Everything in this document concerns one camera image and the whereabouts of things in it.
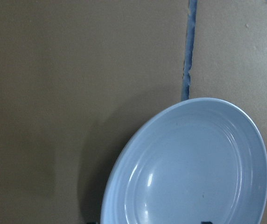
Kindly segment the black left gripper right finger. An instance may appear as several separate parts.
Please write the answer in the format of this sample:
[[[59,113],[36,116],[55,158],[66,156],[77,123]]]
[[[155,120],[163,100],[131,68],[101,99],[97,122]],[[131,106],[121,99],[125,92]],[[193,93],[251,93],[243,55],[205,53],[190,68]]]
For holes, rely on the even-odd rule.
[[[202,221],[201,224],[212,224],[211,221]]]

